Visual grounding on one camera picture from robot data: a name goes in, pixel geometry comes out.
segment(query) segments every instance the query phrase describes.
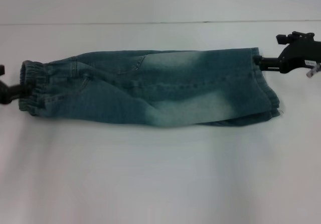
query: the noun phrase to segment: acid wash denim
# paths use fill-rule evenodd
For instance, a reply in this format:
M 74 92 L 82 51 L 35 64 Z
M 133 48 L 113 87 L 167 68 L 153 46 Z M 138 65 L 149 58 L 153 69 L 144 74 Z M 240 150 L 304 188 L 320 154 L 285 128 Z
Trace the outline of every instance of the acid wash denim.
M 35 81 L 20 110 L 46 118 L 177 127 L 244 126 L 279 115 L 279 100 L 252 57 L 257 48 L 92 52 L 25 61 Z

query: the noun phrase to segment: white backdrop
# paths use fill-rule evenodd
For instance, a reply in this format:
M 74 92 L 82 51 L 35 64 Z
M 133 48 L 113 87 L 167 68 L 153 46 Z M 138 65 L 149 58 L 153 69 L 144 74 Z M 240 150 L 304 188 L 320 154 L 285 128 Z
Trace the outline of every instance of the white backdrop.
M 148 1 L 132 1 L 139 16 L 136 6 Z M 167 2 L 154 1 L 158 6 Z M 173 5 L 175 14 L 164 5 L 153 7 L 146 18 L 127 15 L 125 0 L 79 0 L 80 5 L 72 0 L 0 2 L 0 15 L 7 16 L 1 17 L 2 24 L 207 21 L 219 12 L 194 15 L 192 3 L 181 0 Z M 82 11 L 86 3 L 92 11 Z M 302 2 L 287 3 L 293 13 L 296 5 L 309 8 Z M 215 0 L 198 4 L 218 9 Z M 224 12 L 219 20 L 239 20 L 254 5 Z M 103 6 L 105 14 L 99 13 Z M 310 6 L 316 14 L 303 11 L 286 18 L 317 19 L 321 12 Z M 268 13 L 245 19 L 282 19 L 282 7 L 274 5 Z M 90 51 L 257 46 L 264 56 L 276 57 L 284 47 L 277 45 L 276 35 L 314 32 L 321 41 L 320 26 L 318 21 L 1 25 L 1 64 L 7 71 L 1 80 L 18 83 L 23 60 L 49 62 Z M 283 114 L 244 128 L 158 129 L 53 121 L 20 112 L 16 101 L 0 105 L 0 222 L 319 224 L 321 74 L 308 79 L 306 72 L 265 73 Z

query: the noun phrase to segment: light blue jeans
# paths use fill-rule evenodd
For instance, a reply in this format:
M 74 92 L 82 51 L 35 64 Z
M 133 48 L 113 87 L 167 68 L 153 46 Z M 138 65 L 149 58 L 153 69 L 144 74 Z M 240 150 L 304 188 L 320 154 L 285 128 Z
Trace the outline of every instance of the light blue jeans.
M 279 115 L 279 100 L 252 57 L 257 48 L 92 52 L 25 61 L 35 81 L 20 110 L 46 118 L 176 127 L 244 126 Z

